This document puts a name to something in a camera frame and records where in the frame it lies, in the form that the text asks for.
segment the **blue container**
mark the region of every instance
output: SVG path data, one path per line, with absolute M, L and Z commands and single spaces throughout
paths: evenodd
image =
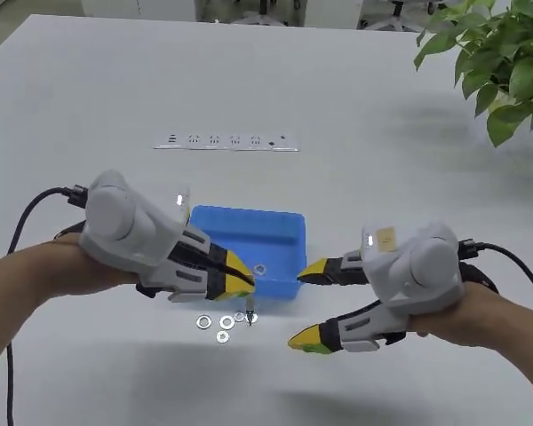
M 253 269 L 255 296 L 291 300 L 301 283 L 297 275 L 306 267 L 306 224 L 298 213 L 196 206 L 189 222 L 211 240 L 230 249 Z

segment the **hand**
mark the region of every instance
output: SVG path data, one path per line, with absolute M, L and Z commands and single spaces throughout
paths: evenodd
M 515 304 L 484 287 L 482 284 L 466 282 L 462 300 L 449 309 L 418 315 L 409 322 L 409 331 L 419 335 L 432 334 L 447 342 L 462 346 L 493 345 L 494 327 L 502 312 Z
M 28 248 L 34 251 L 42 303 L 56 296 L 89 295 L 138 282 L 136 274 L 118 271 L 88 257 L 78 242 L 79 234 L 69 233 Z

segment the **green plant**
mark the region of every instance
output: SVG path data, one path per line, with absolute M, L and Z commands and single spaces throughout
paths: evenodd
M 493 15 L 495 0 L 464 0 L 437 11 L 429 28 L 444 25 L 414 60 L 417 69 L 427 55 L 457 47 L 454 85 L 462 78 L 462 92 L 476 95 L 476 117 L 488 110 L 487 128 L 499 146 L 531 117 L 533 130 L 533 0 L 512 0 L 505 12 Z M 482 8 L 486 16 L 474 10 Z M 420 47 L 427 30 L 418 36 Z M 494 102 L 498 93 L 506 102 Z

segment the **small washer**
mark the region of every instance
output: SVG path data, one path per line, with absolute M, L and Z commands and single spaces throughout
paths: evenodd
M 225 315 L 224 317 L 221 317 L 221 319 L 219 320 L 219 325 L 224 330 L 230 330 L 231 328 L 235 326 L 235 320 L 233 319 L 232 316 Z
M 201 330 L 207 330 L 209 327 L 211 327 L 211 318 L 209 315 L 200 315 L 195 324 Z
M 235 320 L 235 322 L 243 322 L 245 321 L 245 312 L 235 312 L 233 314 L 233 319 Z
M 219 343 L 227 343 L 229 341 L 229 333 L 224 330 L 219 331 L 217 333 L 217 341 Z
M 255 275 L 264 275 L 267 272 L 267 267 L 263 264 L 255 264 L 252 268 L 252 271 Z

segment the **white table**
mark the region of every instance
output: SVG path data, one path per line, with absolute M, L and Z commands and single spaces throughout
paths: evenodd
M 32 16 L 0 47 L 0 256 L 36 193 L 116 168 L 163 208 L 170 184 L 189 181 L 194 204 L 300 212 L 311 261 L 357 247 L 363 222 L 436 216 L 533 269 L 533 181 L 467 143 L 453 55 L 415 74 L 416 51 L 411 34 Z M 289 131 L 302 152 L 150 149 L 157 135 L 193 129 Z M 82 214 L 46 201 L 22 245 Z M 533 307 L 510 262 L 485 255 L 479 265 Z M 532 387 L 490 351 L 416 337 L 331 357 L 285 346 L 373 299 L 369 288 L 302 288 L 222 346 L 195 318 L 203 309 L 218 318 L 224 305 L 171 306 L 132 288 L 55 300 L 15 340 L 16 417 L 23 426 L 532 422 Z M 4 381 L 0 359 L 0 424 Z

